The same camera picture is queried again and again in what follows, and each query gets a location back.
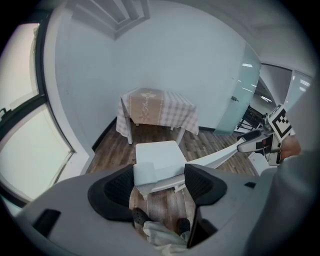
shoe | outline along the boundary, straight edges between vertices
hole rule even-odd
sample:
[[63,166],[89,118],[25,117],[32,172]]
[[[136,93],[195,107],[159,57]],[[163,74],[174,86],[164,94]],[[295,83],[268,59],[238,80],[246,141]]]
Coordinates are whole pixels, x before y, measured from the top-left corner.
[[180,236],[182,233],[190,231],[190,221],[187,218],[179,218],[176,222],[176,230]]
[[153,222],[152,219],[148,217],[148,215],[141,210],[140,208],[134,208],[132,210],[133,220],[135,223],[138,223],[139,225],[143,226],[145,222]]

white cloth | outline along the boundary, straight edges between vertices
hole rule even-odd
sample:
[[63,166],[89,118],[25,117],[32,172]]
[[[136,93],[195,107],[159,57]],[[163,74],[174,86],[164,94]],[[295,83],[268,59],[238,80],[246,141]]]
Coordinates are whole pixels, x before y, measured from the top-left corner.
[[148,242],[164,256],[179,255],[187,250],[190,231],[178,235],[155,221],[146,221],[143,231],[148,236]]

wooden floor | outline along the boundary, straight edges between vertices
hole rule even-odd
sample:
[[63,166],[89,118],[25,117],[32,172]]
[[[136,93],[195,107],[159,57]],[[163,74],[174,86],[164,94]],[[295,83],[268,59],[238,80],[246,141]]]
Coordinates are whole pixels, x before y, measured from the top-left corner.
[[[126,137],[116,131],[116,125],[107,133],[96,150],[96,155],[88,169],[88,172],[98,172],[110,167],[136,163],[136,144],[175,141],[178,129],[170,131],[169,127],[143,125],[138,127],[131,124],[133,144],[128,144]],[[179,145],[187,161],[195,160],[219,150],[222,150],[237,141],[239,134],[213,135],[211,131],[200,130],[198,135],[185,131]],[[248,159],[248,153],[237,152],[229,160],[220,165],[218,169],[237,174],[258,175]],[[131,209],[139,207],[144,210],[151,219],[161,222],[170,230],[176,231],[178,218],[188,218],[193,222],[195,203],[188,190],[175,193],[173,189],[167,189],[151,193],[147,201],[136,188],[130,196]],[[142,227],[136,226],[137,231],[145,237]]]

window frame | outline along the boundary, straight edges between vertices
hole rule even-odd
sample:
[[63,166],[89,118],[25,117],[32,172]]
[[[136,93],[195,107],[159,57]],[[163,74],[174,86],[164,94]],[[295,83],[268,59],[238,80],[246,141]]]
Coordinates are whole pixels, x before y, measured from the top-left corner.
[[[74,153],[75,151],[70,145],[70,143],[68,142],[64,133],[62,132],[53,114],[53,110],[52,110],[47,89],[46,89],[46,81],[45,81],[44,48],[45,48],[47,27],[49,24],[51,14],[52,14],[51,11],[35,10],[31,15],[29,15],[25,20],[23,20],[19,24],[19,25],[31,24],[31,23],[39,24],[37,36],[36,36],[36,42],[35,42],[35,53],[34,53],[35,77],[36,77],[36,83],[38,88],[38,94],[28,99],[27,101],[23,102],[21,105],[19,105],[15,109],[13,110],[9,109],[7,113],[4,116],[2,116],[0,121],[0,141],[2,141],[3,138],[10,132],[10,130],[14,128],[16,125],[18,125],[23,118],[25,118],[28,114],[30,114],[32,111],[34,111],[41,105],[46,104],[55,127],[57,128],[62,139],[70,149],[70,154],[68,155],[68,159],[69,159],[72,153]],[[61,174],[63,169],[64,169],[64,166],[61,168],[59,175]],[[22,198],[20,195],[16,194],[14,191],[12,191],[9,187],[7,187],[1,181],[0,181],[0,194],[9,202],[11,202],[12,204],[20,208],[24,207],[27,203],[29,203],[27,199]]]

tablecloth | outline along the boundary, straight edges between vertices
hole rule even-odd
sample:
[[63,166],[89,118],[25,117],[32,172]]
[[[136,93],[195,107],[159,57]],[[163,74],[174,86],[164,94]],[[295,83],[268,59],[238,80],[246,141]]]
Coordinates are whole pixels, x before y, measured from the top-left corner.
[[135,88],[120,97],[116,131],[128,137],[126,119],[135,124],[184,128],[198,135],[197,107],[180,93]]

